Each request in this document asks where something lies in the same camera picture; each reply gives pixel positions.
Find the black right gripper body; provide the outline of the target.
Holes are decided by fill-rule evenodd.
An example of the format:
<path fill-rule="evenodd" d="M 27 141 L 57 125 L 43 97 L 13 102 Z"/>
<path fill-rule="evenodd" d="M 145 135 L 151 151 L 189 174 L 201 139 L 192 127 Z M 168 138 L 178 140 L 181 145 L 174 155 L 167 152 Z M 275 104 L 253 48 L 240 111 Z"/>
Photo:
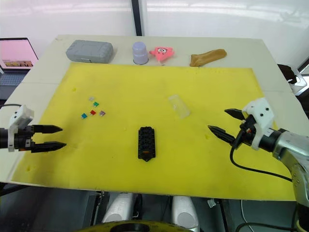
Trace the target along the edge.
<path fill-rule="evenodd" d="M 253 139 L 256 134 L 255 125 L 256 121 L 252 115 L 249 115 L 244 122 L 240 125 L 236 139 L 234 140 L 233 147 L 239 147 L 241 144 L 248 146 L 252 145 Z"/>

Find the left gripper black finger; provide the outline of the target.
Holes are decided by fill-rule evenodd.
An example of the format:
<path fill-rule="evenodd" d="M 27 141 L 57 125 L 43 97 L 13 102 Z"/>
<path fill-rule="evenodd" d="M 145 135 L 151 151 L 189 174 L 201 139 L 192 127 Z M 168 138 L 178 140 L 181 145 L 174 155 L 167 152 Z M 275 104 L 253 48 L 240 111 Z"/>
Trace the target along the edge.
<path fill-rule="evenodd" d="M 55 126 L 55 125 L 33 125 L 33 132 L 34 133 L 56 133 L 63 131 L 62 128 Z"/>
<path fill-rule="evenodd" d="M 56 151 L 63 147 L 65 147 L 66 143 L 61 142 L 45 142 L 42 144 L 34 144 L 31 146 L 32 153 L 40 153 L 40 152 L 49 152 L 49 151 Z"/>

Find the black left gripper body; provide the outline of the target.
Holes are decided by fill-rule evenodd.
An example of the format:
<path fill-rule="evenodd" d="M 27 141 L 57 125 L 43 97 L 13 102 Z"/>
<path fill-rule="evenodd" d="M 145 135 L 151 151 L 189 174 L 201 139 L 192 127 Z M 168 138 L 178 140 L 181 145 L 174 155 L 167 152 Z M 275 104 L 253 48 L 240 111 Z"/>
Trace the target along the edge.
<path fill-rule="evenodd" d="M 19 151 L 36 151 L 36 144 L 32 140 L 35 129 L 35 125 L 18 129 L 17 133 L 14 134 L 14 148 Z"/>

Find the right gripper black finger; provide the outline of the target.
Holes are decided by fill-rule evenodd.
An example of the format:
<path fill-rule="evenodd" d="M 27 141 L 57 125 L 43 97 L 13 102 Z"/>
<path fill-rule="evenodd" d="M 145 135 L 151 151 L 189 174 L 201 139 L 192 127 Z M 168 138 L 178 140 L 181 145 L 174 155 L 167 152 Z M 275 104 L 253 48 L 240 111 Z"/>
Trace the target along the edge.
<path fill-rule="evenodd" d="M 225 109 L 224 110 L 227 114 L 232 116 L 233 118 L 236 118 L 238 120 L 245 120 L 245 116 L 243 115 L 242 111 L 235 108 Z"/>
<path fill-rule="evenodd" d="M 219 128 L 217 126 L 208 125 L 210 131 L 219 139 L 223 140 L 224 142 L 228 143 L 229 145 L 233 145 L 235 141 L 235 137 L 226 133 L 225 130 Z"/>

